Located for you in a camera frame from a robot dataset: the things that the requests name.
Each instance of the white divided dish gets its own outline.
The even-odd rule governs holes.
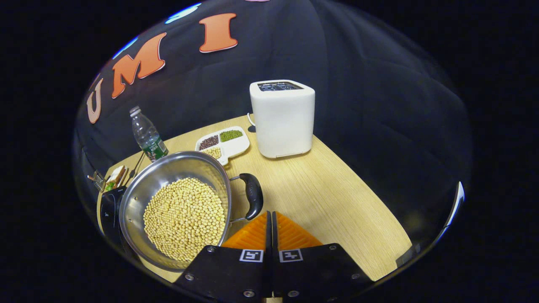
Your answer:
[[[221,135],[220,134],[222,132],[227,132],[228,130],[239,130],[241,132],[242,136],[234,138],[232,140],[221,142]],[[202,141],[204,141],[207,138],[210,138],[212,136],[215,136],[215,135],[217,135],[219,143],[217,143],[214,146],[210,146],[208,148],[205,148],[204,150],[208,150],[208,149],[216,148],[216,147],[220,148],[221,149],[221,157],[219,159],[217,159],[217,161],[219,161],[219,163],[221,163],[221,165],[223,165],[223,166],[228,164],[229,158],[235,157],[235,156],[243,153],[244,151],[247,150],[247,148],[249,148],[249,145],[251,144],[250,141],[249,141],[249,138],[247,138],[247,134],[245,134],[245,131],[241,127],[232,126],[232,127],[224,128],[224,129],[221,129],[221,130],[219,130],[217,132],[205,135],[204,137],[198,139],[198,141],[197,141],[197,143],[195,145],[195,151],[197,151],[197,152],[200,151],[200,145],[201,145]]]

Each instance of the stainless steel pot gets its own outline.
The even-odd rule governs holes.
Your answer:
[[[260,183],[251,174],[229,179],[223,166],[212,156],[195,151],[182,151],[165,156],[144,168],[126,190],[120,204],[120,227],[133,250],[146,261],[173,272],[183,272],[188,262],[169,258],[150,242],[144,231],[144,211],[152,196],[163,186],[182,178],[195,177],[211,186],[221,199],[225,211],[225,228],[217,245],[227,237],[230,223],[251,220],[262,210],[264,199]],[[241,178],[250,207],[245,217],[231,219],[230,181]]]

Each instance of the white toaster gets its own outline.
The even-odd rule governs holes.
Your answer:
[[[314,89],[291,80],[251,83],[258,150],[268,158],[308,152],[313,145]]]

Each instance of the green bottle label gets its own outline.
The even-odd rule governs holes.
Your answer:
[[[161,138],[157,139],[157,141],[143,149],[143,151],[152,162],[155,162],[155,160],[168,155],[168,149]]]

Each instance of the bottle cap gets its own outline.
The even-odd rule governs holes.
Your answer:
[[[140,107],[138,105],[129,110],[131,117],[136,116],[138,113],[140,113]]]

